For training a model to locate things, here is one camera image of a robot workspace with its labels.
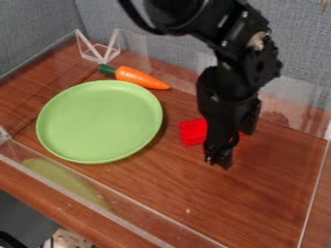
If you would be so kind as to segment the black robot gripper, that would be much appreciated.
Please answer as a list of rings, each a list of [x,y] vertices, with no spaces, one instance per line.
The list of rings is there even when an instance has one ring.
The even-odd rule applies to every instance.
[[[204,162],[228,170],[239,132],[252,135],[259,121],[260,89],[280,76],[283,64],[277,46],[268,35],[247,46],[236,61],[215,52],[217,64],[207,67],[197,78],[197,109],[207,120]]]

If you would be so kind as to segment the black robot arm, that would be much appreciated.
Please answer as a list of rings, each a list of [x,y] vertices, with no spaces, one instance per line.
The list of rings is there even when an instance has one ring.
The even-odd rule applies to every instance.
[[[283,64],[269,36],[269,22],[247,0],[117,0],[136,23],[155,35],[189,35],[215,52],[217,64],[196,82],[197,109],[207,121],[204,160],[229,168],[241,133],[256,130],[259,91],[280,77]]]

